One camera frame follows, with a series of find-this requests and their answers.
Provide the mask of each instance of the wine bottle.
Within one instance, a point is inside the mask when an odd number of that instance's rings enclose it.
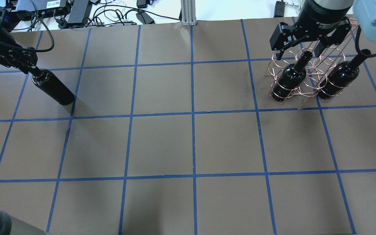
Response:
[[[363,49],[362,52],[366,55],[371,54],[371,51],[368,49]],[[339,63],[331,73],[327,75],[327,79],[324,79],[320,83],[322,89],[318,91],[318,97],[324,100],[329,100],[339,94],[344,87],[349,86],[358,77],[359,66],[366,59],[366,56],[358,54],[351,61]]]
[[[313,53],[305,51],[296,64],[285,67],[278,82],[273,86],[272,97],[283,102],[291,94],[291,90],[300,86],[307,76],[306,65],[313,58]]]

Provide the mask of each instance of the silver metal bracket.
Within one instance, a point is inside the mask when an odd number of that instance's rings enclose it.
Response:
[[[195,0],[181,0],[182,25],[197,25]]]

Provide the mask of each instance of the white surface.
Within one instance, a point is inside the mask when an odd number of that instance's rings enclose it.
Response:
[[[124,5],[136,8],[136,0],[101,0],[102,3],[113,2],[116,5]],[[238,20],[238,19],[250,19],[250,18],[272,18],[274,16],[276,0],[197,0],[196,1],[196,16],[199,21],[223,21],[223,20]],[[299,4],[299,0],[286,0],[288,3]],[[103,6],[98,4],[92,6],[90,18],[92,18],[95,10]],[[106,9],[119,9],[120,11],[127,12],[129,8],[123,7],[107,7]],[[145,10],[154,12],[159,15],[165,15],[173,18],[179,17],[181,9],[180,0],[156,0],[152,6],[148,6]],[[299,9],[297,6],[286,6],[285,16],[298,16]],[[107,16],[113,19],[110,12],[106,13]],[[157,24],[173,23],[175,20],[160,18],[158,16],[149,14]],[[100,15],[100,19],[106,24],[111,21],[107,20],[103,15]],[[136,12],[130,12],[127,15],[127,19],[134,21],[137,24],[141,24],[136,18]],[[58,29],[57,23],[53,18],[43,19],[43,21],[49,26],[50,29]],[[30,21],[20,22],[17,28],[26,28],[30,25]],[[44,30],[44,27],[38,23],[33,30]]]

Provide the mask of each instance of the white label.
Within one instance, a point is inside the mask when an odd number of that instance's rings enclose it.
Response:
[[[58,8],[60,6],[60,0],[47,2],[46,8]]]

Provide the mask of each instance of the bottle neck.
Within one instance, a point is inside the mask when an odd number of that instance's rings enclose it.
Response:
[[[302,71],[308,62],[313,58],[313,53],[305,51],[294,65],[295,71]]]
[[[368,49],[363,49],[361,52],[363,52],[363,53],[366,54],[366,55],[370,55],[370,54],[371,54],[370,50],[368,50]],[[358,54],[358,55],[356,55],[355,58],[353,58],[353,59],[349,62],[348,67],[351,68],[351,69],[353,69],[353,70],[355,70],[355,69],[358,68],[358,67],[359,67],[359,66],[360,66],[360,65],[361,65],[366,59],[367,59],[366,56],[361,55],[361,54]]]

